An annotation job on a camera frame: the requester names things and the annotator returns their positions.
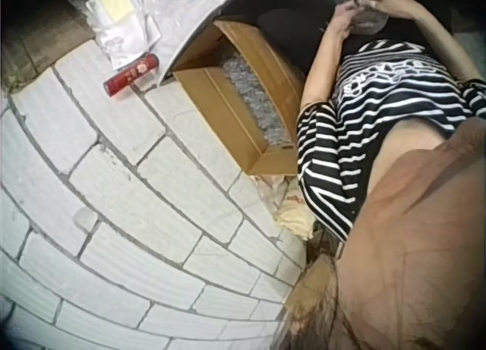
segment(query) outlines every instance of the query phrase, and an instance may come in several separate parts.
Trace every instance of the bare stomach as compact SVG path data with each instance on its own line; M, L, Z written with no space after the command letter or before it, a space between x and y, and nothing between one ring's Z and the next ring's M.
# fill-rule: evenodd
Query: bare stomach
M432 150L445 140L436 128L420 119L412 118L398 122L385 137L373 162L368 194L400 156L411 150Z

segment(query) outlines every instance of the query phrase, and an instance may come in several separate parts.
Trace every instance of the hand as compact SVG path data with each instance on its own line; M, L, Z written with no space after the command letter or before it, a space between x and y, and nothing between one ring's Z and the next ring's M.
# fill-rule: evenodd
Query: hand
M336 6L334 15L326 28L326 33L332 33L335 36L346 39L352 25L352 18L364 10L363 7L356 5L355 1L347 1Z
M355 0L357 5L381 11L392 17L417 20L425 10L415 0Z

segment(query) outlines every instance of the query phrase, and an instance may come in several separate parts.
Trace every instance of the cardboard box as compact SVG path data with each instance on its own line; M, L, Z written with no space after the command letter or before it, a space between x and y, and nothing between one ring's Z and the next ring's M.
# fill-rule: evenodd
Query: cardboard box
M265 141L249 108L217 66L228 43L257 75L291 144L270 146ZM173 73L241 170L249 175L297 174L296 122L304 78L268 45L256 27L215 21L182 53Z

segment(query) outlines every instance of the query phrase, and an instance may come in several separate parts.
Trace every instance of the brick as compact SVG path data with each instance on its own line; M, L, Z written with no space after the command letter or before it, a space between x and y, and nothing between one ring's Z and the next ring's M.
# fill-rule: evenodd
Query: brick
M264 330L265 322L232 321L219 335L221 340L249 339L258 337Z
M86 155L70 182L115 225L170 260L184 261L201 235L102 146Z
M29 230L29 221L14 205L10 197L0 190L0 246L16 257Z
M166 337L142 333L101 320L67 302L62 304L55 325L67 333L120 350L163 350L169 342Z
M51 68L12 99L26 117L27 129L60 172L69 173L97 139Z
M272 338L233 341L230 350L270 350Z
M197 161L226 191L236 179L240 168L210 129L181 84L173 81L151 90L146 98Z
M241 293L250 293L260 272L203 237L184 265L188 272Z
M14 302L3 295L0 295L0 322L8 316L13 305Z
M29 235L21 266L68 301L127 326L136 326L149 307L149 301L90 273L38 234Z
M105 346L65 333L38 319L21 308L16 308L7 334L14 339L25 339L52 350L106 350Z
M300 275L301 268L296 266L289 258L283 256L279 267L276 269L275 276L290 285L294 285Z
M305 245L300 238L288 230L282 230L276 246L301 268L305 267Z
M245 174L241 174L229 190L229 196L250 217L260 230L270 238L279 236L282 229L273 220L270 211L262 201L256 184Z
M167 350L229 350L231 344L231 341L193 341L176 339L170 343Z
M280 322L278 321L267 322L260 336L273 336L275 332L280 330L279 326Z
M269 274L275 272L282 258L282 253L246 220L229 245L229 250Z
M155 305L140 325L140 329L171 337L186 339L216 339L228 324L219 320L196 314L189 314Z
M46 321L54 319L60 298L30 278L7 255L0 252L0 290L20 306Z
M262 273L251 295L269 301L284 302L291 290L288 285Z
M74 217L87 208L30 145L11 111L2 117L2 182L30 219L64 249L77 254L87 235ZM96 219L92 213L93 225Z
M185 310L204 287L202 280L156 259L105 223L100 224L81 261L133 292Z
M208 285L196 301L193 309L199 314L208 316L247 320L257 304L256 299L236 295Z
M243 215L171 139L162 140L138 171L217 240L226 243L235 233Z
M106 57L88 41L55 64L62 80L96 126L135 165L165 128L131 88L108 97L103 82L113 75Z
M277 303L260 301L254 313L251 315L251 320L268 321L275 320L282 310L282 305Z

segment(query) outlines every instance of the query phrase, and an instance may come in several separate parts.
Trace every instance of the striped shirt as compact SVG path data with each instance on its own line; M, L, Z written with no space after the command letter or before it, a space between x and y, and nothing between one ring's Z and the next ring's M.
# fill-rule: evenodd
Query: striped shirt
M345 241L366 198L374 158L395 123L423 118L450 137L486 118L486 83L454 80L411 43L380 40L343 59L330 101L298 118L298 180L314 215Z

